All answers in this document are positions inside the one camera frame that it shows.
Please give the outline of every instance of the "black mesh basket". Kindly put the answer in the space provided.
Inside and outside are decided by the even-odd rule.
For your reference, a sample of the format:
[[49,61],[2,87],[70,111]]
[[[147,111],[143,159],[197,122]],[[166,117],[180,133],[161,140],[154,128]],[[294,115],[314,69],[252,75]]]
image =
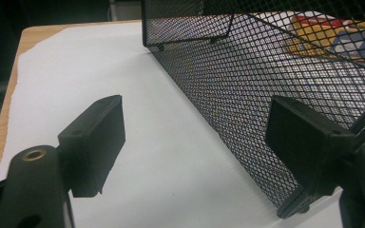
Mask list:
[[287,218],[308,196],[265,144],[273,95],[365,143],[365,0],[144,0],[144,45]]

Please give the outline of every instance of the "screw hole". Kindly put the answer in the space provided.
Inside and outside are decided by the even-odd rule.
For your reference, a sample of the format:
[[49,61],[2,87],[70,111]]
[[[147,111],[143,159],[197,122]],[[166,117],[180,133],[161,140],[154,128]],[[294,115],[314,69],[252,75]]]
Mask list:
[[43,158],[46,155],[46,153],[47,152],[45,150],[32,150],[23,156],[23,160],[26,162],[39,160]]
[[72,135],[79,135],[81,133],[82,133],[81,130],[74,130],[74,131],[72,131]]
[[41,217],[37,215],[32,215],[23,218],[16,226],[16,228],[35,228],[40,224]]

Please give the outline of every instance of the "metal mesh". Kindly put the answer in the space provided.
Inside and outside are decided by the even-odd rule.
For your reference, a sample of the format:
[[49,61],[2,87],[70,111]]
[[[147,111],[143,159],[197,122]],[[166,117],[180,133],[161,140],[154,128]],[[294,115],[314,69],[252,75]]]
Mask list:
[[[273,95],[308,104],[365,142],[365,1],[145,0],[143,6],[144,45],[277,207],[299,186],[264,142]],[[336,26],[331,16],[352,19],[356,28],[345,20],[335,28],[311,26],[316,17]]]

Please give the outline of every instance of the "cardboard box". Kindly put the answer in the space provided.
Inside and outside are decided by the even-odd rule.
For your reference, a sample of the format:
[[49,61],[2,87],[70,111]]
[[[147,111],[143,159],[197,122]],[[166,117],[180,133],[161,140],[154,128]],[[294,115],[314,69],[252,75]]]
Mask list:
[[365,62],[365,22],[297,15],[292,17],[292,26],[292,32],[301,38],[289,44],[294,54],[340,55]]

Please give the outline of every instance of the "table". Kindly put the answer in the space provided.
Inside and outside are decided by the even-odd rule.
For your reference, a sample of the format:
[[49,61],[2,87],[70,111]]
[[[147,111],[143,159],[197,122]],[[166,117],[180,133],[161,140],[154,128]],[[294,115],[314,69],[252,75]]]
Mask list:
[[6,138],[8,134],[8,120],[9,120],[9,110],[11,95],[16,87],[17,83],[17,62],[19,61],[19,56],[29,49],[33,48],[39,42],[49,38],[50,36],[60,32],[66,28],[72,27],[82,27],[89,25],[107,25],[107,24],[119,24],[119,23],[132,23],[137,21],[118,21],[118,22],[103,22],[103,23],[89,23],[89,24],[74,24],[74,25],[58,25],[58,26],[43,26],[43,27],[31,27],[26,28],[22,32],[22,37],[20,39],[19,47],[16,52],[16,56],[13,63],[13,68],[11,70],[10,80],[5,96],[5,101],[2,105],[2,110],[0,114],[0,161],[2,158],[2,153],[5,148]]
[[[73,66],[68,66],[72,63],[68,62],[66,56],[75,56],[75,52],[80,53],[80,51],[73,49],[74,52],[69,55],[67,48],[88,47],[88,51],[94,52],[88,52],[88,56],[94,54],[93,60],[101,58],[106,64],[102,65],[96,60],[95,64],[99,64],[99,70],[93,69],[86,75],[82,75],[84,81],[79,83],[82,83],[85,89],[83,97],[79,94],[75,95],[75,92],[79,93],[80,90],[75,90],[72,80],[69,80],[72,81],[68,82],[69,86],[63,87],[66,91],[55,91],[50,95],[55,96],[57,99],[55,101],[58,101],[60,105],[65,101],[62,100],[63,97],[57,95],[57,92],[68,94],[68,90],[73,90],[74,96],[67,99],[68,102],[72,101],[72,105],[79,100],[84,100],[85,97],[92,100],[90,90],[94,90],[94,87],[97,89],[97,86],[91,86],[87,78],[104,77],[105,80],[101,81],[99,88],[100,90],[105,88],[106,93],[101,93],[97,97],[120,93],[125,98],[123,103],[126,143],[110,172],[111,177],[106,181],[104,193],[92,199],[71,199],[77,227],[248,227],[249,224],[251,227],[263,228],[317,228],[333,224],[335,227],[340,226],[335,225],[338,224],[338,209],[333,202],[337,200],[337,197],[330,200],[328,204],[317,204],[305,216],[294,216],[287,220],[278,219],[274,215],[276,208],[249,178],[243,167],[222,143],[218,134],[186,99],[150,52],[142,47],[140,25],[98,25],[105,25],[105,28],[86,27],[62,31],[75,26],[72,25],[25,30],[16,55],[5,109],[0,120],[2,167],[6,167],[3,165],[5,156],[1,161],[5,144],[13,141],[23,143],[28,140],[22,134],[18,134],[18,130],[21,129],[19,125],[13,128],[13,119],[20,118],[25,121],[23,127],[33,127],[29,119],[24,118],[24,108],[27,108],[24,104],[27,102],[19,100],[19,92],[26,91],[32,96],[40,95],[35,92],[39,92],[36,87],[39,89],[45,85],[38,81],[41,78],[44,78],[44,82],[51,86],[56,85],[59,82],[52,80],[44,71],[39,71],[41,70],[39,67],[61,71],[62,69],[58,68],[61,63],[45,62],[51,60],[50,57],[59,57],[61,61],[67,62],[62,67],[69,73],[69,68]],[[91,34],[92,30],[95,32],[92,39],[83,40],[72,36],[70,40],[62,40],[64,36],[55,35],[34,47],[38,41],[59,31],[62,32],[58,34],[69,38],[73,31],[80,35],[87,31]],[[98,46],[90,47],[91,42]],[[35,55],[31,55],[35,54],[36,50],[47,51],[48,45],[54,45],[57,52],[50,52],[52,46],[49,46],[47,59],[40,61],[41,55],[37,57],[38,59]],[[85,58],[82,63],[89,63],[89,61],[90,59]],[[81,76],[79,73],[84,73],[83,70],[86,69],[85,65],[79,67],[82,69],[78,68],[76,75],[78,80]],[[19,74],[19,80],[17,80],[17,69],[20,70],[19,72],[23,69],[23,73]],[[25,79],[34,83],[25,87]],[[17,109],[18,112],[17,119],[13,118],[8,122],[11,97],[13,100],[10,117],[13,118],[13,110]],[[46,105],[45,102],[40,101],[34,99],[34,105],[40,107]],[[77,116],[83,111],[81,105],[78,111],[73,110],[74,106],[68,107],[67,111],[75,112],[73,114]],[[59,120],[61,124],[48,134],[50,136],[48,144],[51,145],[56,143],[55,134],[58,134],[72,120],[70,117],[66,121],[62,120],[63,113],[56,113],[56,115],[61,116]],[[47,128],[40,128],[35,132],[40,133],[42,129],[47,130]],[[20,152],[24,148],[39,144],[36,139],[29,140],[28,143],[30,144],[10,146],[10,150]]]

